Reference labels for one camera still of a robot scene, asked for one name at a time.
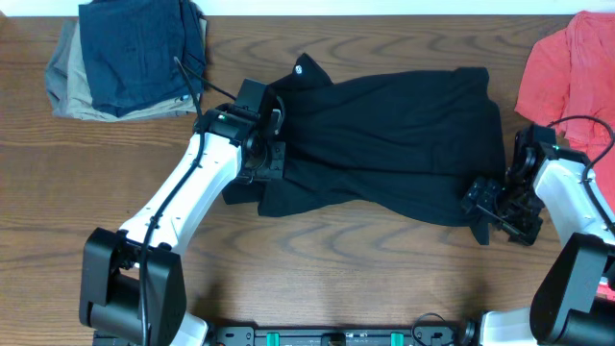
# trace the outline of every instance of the black t-shirt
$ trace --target black t-shirt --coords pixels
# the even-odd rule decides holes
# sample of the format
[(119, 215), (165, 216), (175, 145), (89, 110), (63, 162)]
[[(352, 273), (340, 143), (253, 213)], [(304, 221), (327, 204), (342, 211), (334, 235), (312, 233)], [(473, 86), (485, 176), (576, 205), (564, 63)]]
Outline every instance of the black t-shirt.
[(484, 68), (459, 68), (334, 84), (304, 54), (271, 85), (286, 110), (283, 179), (228, 185), (224, 199), (260, 201), (263, 216), (366, 200), (417, 220), (470, 226), (487, 244), (486, 220), (466, 214), (460, 201), (477, 176), (504, 179), (500, 113), (488, 81)]

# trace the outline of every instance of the black wire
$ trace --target black wire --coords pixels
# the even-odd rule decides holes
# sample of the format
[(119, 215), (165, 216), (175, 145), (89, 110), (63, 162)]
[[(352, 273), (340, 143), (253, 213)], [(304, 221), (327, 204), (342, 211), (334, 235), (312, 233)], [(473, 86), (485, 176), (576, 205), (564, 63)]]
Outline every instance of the black wire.
[[(435, 313), (435, 312), (428, 312), (425, 313), (423, 315), (421, 315), (421, 317), (419, 317), (414, 324), (412, 325), (412, 329), (410, 330), (410, 332), (412, 333), (412, 338), (414, 339), (414, 342), (418, 343), (420, 346), (427, 346), (425, 343), (423, 343), (423, 341), (421, 341), (418, 337), (416, 337), (416, 334), (414, 333), (414, 330), (416, 329), (416, 325), (419, 324), (419, 322), (421, 322), (422, 319), (424, 319), (425, 317), (429, 317), (429, 316), (433, 316), (433, 317), (437, 317), (439, 319), (442, 320), (442, 322), (446, 323), (446, 320), (444, 318), (442, 318), (442, 316), (440, 316), (439, 314)], [(453, 341), (446, 343), (446, 344), (442, 344), (442, 346), (449, 346), (449, 345), (453, 345), (455, 344), (455, 331), (453, 330), (453, 328), (449, 327), (449, 326), (445, 326), (446, 328), (450, 329), (451, 332), (453, 332)]]
[(203, 118), (203, 113), (201, 112), (200, 99), (197, 99), (196, 93), (188, 80), (188, 76), (185, 74), (184, 67), (182, 63), (175, 58), (175, 63), (177, 64), (180, 72), (182, 73), (182, 77), (190, 91), (190, 96), (192, 97), (192, 102), (194, 103), (194, 107), (196, 108), (196, 113), (199, 118), (199, 127), (200, 127), (200, 139), (199, 139), (199, 151), (196, 156), (196, 159), (190, 165), (190, 168), (185, 172), (182, 178), (178, 181), (178, 183), (173, 187), (173, 190), (166, 196), (154, 216), (150, 218), (150, 224), (147, 228), (147, 232), (145, 233), (145, 237), (143, 238), (143, 243), (141, 244), (141, 254), (139, 258), (139, 299), (141, 304), (141, 329), (143, 332), (143, 336), (141, 338), (141, 344), (143, 346), (149, 346), (150, 344), (150, 331), (149, 331), (149, 323), (148, 323), (148, 311), (147, 311), (147, 249), (149, 247), (150, 242), (152, 241), (152, 234), (155, 229), (157, 229), (158, 222), (162, 217), (162, 213), (166, 209), (166, 207), (171, 203), (173, 197), (177, 194), (177, 192), (182, 188), (184, 183), (188, 180), (192, 172), (200, 166), (201, 157), (203, 157), (203, 151), (205, 150), (205, 119)]
[(607, 122), (597, 117), (590, 116), (590, 115), (566, 116), (559, 120), (553, 121), (552, 123), (547, 125), (547, 127), (552, 127), (553, 125), (559, 124), (560, 122), (574, 120), (574, 119), (587, 119), (587, 120), (597, 122), (606, 128), (606, 130), (608, 131), (608, 135), (611, 137), (611, 141), (608, 143), (608, 145), (606, 145), (606, 148), (604, 148), (604, 150), (593, 161), (591, 161), (588, 165), (585, 166), (585, 169), (583, 169), (583, 173), (581, 176), (581, 181), (583, 183), (583, 187), (585, 187), (585, 191), (587, 192), (587, 195), (589, 195), (589, 199), (592, 201), (592, 203), (596, 207), (596, 210), (598, 210), (598, 213), (603, 218), (604, 223), (606, 224), (606, 227), (608, 228), (608, 230), (610, 230), (615, 235), (615, 224), (613, 223), (613, 221), (611, 221), (610, 217), (608, 216), (606, 211), (603, 209), (603, 206), (598, 201), (598, 198), (596, 198), (596, 195), (594, 194), (592, 187), (589, 185), (591, 181), (587, 179), (587, 174), (589, 173), (589, 170), (592, 169), (594, 165), (598, 163), (598, 161), (600, 161), (604, 156), (606, 156), (606, 154), (613, 148), (613, 145), (615, 145), (615, 134), (613, 134), (613, 129), (611, 128), (610, 125), (608, 125)]
[(206, 80), (205, 78), (203, 78), (203, 76), (200, 76), (198, 73), (192, 71), (191, 69), (187, 68), (186, 66), (183, 66), (184, 70), (187, 71), (189, 74), (191, 74), (192, 76), (196, 77), (199, 79), (199, 81), (203, 82), (204, 84), (208, 85), (209, 87), (211, 87), (212, 89), (218, 91), (219, 93), (227, 96), (228, 98), (232, 99), (233, 101), (236, 100), (237, 98), (232, 95), (231, 93), (224, 91), (223, 89), (219, 88), (218, 86), (213, 85), (210, 81)]

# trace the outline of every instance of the navy blue folded cloth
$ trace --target navy blue folded cloth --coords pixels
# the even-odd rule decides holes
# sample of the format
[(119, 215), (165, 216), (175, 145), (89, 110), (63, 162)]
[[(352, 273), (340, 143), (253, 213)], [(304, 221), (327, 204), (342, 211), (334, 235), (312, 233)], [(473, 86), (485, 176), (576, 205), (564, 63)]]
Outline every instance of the navy blue folded cloth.
[[(98, 0), (79, 6), (92, 107), (115, 116), (188, 95), (173, 60), (199, 75), (205, 48), (196, 6), (188, 0)], [(196, 92), (204, 89), (193, 76)]]

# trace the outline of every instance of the wood grain surface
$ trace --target wood grain surface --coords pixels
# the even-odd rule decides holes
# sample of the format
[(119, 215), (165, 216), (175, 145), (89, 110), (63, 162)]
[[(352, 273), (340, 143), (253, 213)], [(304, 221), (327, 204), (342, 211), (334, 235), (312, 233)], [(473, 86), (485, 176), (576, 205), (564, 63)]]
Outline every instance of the wood grain surface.
[[(212, 17), (209, 78), (236, 91), (273, 82), (308, 52), (335, 82), (415, 69), (486, 66), (510, 161), (528, 122), (513, 112), (532, 44), (570, 16)], [(0, 344), (87, 345), (78, 321), (82, 251), (156, 192), (192, 116), (120, 124), (51, 116), (43, 73), (62, 18), (0, 21)], [(206, 107), (226, 101), (210, 93)], [(262, 326), (409, 325), (529, 305), (560, 246), (548, 215), (535, 245), (353, 202), (284, 218), (218, 199), (190, 244), (191, 312)]]

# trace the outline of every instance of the wooden tabletop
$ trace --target wooden tabletop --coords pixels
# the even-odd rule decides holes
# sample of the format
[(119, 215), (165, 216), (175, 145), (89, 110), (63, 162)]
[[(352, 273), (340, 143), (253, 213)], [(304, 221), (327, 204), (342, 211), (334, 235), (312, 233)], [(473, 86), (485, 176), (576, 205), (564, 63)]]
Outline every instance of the wooden tabletop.
[[(309, 53), (335, 82), (486, 66), (508, 162), (528, 124), (513, 112), (531, 46), (570, 16), (212, 17), (209, 78), (273, 82)], [(0, 344), (87, 345), (82, 251), (116, 230), (182, 157), (193, 116), (107, 124), (51, 116), (43, 71), (62, 18), (0, 18)], [(222, 103), (210, 93), (204, 108)], [(189, 310), (261, 326), (409, 325), (528, 306), (559, 253), (548, 215), (532, 247), (502, 232), (414, 221), (368, 202), (283, 218), (219, 198), (184, 258)]]

